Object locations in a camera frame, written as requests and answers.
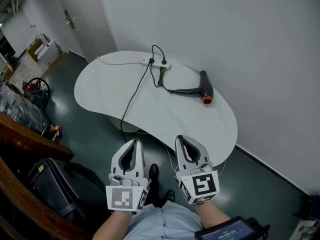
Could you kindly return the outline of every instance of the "white table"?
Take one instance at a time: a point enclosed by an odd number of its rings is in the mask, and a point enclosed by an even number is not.
[[[141,62],[152,54],[138,51],[117,51],[100,58],[109,63]],[[171,63],[163,79],[166,88],[188,89],[199,86],[200,76],[182,64]],[[146,70],[141,64],[106,65],[92,61],[79,75],[74,97],[86,110],[121,119],[127,104]],[[159,69],[152,72],[156,83]],[[189,136],[203,144],[213,165],[219,165],[232,152],[238,135],[235,115],[223,97],[214,89],[213,103],[202,104],[200,97],[169,94],[153,84],[150,70],[144,76],[124,121],[153,135],[173,150],[177,135]]]

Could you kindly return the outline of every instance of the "light blue shirt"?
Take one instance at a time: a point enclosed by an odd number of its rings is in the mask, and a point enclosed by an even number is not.
[[[194,240],[195,232],[202,229],[197,214],[167,201],[162,208],[146,205],[133,216],[124,240]]]

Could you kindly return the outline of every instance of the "hair dryer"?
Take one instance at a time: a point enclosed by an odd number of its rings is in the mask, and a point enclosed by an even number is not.
[[[200,72],[200,84],[198,88],[193,89],[177,89],[170,90],[171,94],[179,95],[199,95],[202,99],[202,103],[208,105],[212,102],[214,97],[214,88],[209,82],[208,75],[206,71]]]

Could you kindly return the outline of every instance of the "power strip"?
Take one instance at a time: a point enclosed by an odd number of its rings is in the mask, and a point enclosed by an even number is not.
[[[150,58],[144,58],[144,59],[141,61],[142,66],[148,66],[148,64],[149,64],[149,59],[150,59]],[[161,62],[162,62],[162,60],[155,59],[155,60],[154,60],[154,63],[152,63],[152,67],[153,67],[153,68],[156,68],[156,69],[165,68],[166,70],[169,70],[169,69],[171,68],[170,62],[167,61],[166,64],[162,64]]]

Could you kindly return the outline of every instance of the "black shoe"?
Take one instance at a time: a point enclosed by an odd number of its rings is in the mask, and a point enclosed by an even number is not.
[[[158,165],[156,165],[155,163],[153,163],[150,166],[150,170],[149,170],[149,179],[154,181],[154,180],[158,180],[158,175],[159,175],[159,167]]]
[[[167,193],[165,193],[163,200],[169,200],[174,203],[176,200],[175,192],[173,190],[168,190]]]

